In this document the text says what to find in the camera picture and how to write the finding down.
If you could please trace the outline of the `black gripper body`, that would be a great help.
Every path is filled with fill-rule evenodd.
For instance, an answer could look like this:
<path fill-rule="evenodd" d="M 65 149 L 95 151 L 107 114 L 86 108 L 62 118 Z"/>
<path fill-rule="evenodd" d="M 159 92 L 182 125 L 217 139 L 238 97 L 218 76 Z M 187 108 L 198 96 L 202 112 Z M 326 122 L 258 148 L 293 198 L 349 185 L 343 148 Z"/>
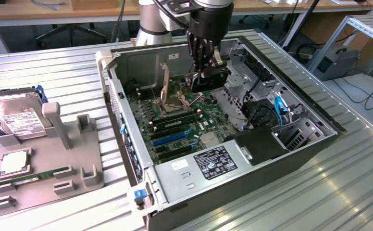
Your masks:
<path fill-rule="evenodd" d="M 227 26 L 231 18 L 233 4 L 222 8 L 202 8 L 190 13 L 189 32 L 199 39 L 211 41 L 214 46 L 227 32 Z"/>

